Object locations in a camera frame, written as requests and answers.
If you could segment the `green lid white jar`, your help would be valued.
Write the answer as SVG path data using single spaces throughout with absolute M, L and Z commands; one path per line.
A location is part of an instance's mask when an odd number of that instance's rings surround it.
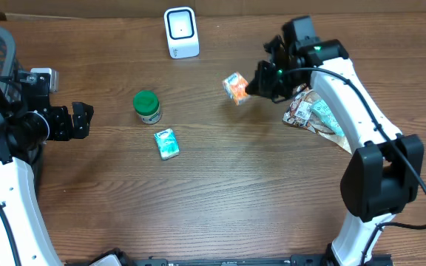
M 133 98 L 133 107 L 143 123 L 155 124 L 161 119 L 160 101 L 152 91 L 138 92 Z

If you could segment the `teal tissue pack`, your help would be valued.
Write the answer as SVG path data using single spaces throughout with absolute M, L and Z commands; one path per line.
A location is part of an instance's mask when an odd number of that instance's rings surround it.
M 155 142 L 162 160 L 168 160 L 179 155 L 180 148 L 172 129 L 166 129 L 154 134 Z

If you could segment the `beige brown snack bag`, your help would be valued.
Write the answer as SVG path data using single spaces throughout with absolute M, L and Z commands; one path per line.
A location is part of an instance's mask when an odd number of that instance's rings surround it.
M 314 134 L 318 134 L 351 153 L 346 136 L 340 137 L 336 135 L 311 111 L 312 104 L 322 98 L 305 84 L 298 86 L 294 92 L 297 94 L 292 98 L 292 102 L 285 111 L 283 122 L 289 126 L 307 129 Z

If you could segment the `teal wet wipes pack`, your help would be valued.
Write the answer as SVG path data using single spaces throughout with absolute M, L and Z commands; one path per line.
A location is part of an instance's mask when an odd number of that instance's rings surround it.
M 334 117 L 333 112 L 323 99 L 317 100 L 311 106 L 311 111 L 336 135 L 344 137 L 345 133 L 339 125 L 337 119 Z

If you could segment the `orange tissue pack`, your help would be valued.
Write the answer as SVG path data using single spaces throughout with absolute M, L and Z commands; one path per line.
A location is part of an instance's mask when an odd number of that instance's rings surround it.
M 223 88 L 237 106 L 250 98 L 246 92 L 248 81 L 239 73 L 234 72 L 222 81 Z

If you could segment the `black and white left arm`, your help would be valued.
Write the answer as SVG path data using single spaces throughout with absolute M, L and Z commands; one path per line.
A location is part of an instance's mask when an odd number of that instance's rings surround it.
M 36 197 L 33 171 L 47 141 L 84 139 L 93 107 L 74 102 L 74 113 L 51 106 L 58 90 L 52 69 L 0 76 L 0 265 L 62 265 Z

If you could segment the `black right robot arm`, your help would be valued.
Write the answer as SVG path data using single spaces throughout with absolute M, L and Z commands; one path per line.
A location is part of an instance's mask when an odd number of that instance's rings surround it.
M 424 146 L 404 135 L 374 103 L 340 41 L 323 41 L 311 17 L 294 18 L 282 34 L 265 44 L 261 61 L 246 87 L 249 95 L 280 103 L 299 87 L 312 88 L 328 105 L 351 148 L 340 182 L 347 214 L 339 235 L 322 255 L 293 255 L 293 265 L 390 265 L 389 256 L 372 250 L 395 216 L 422 189 Z

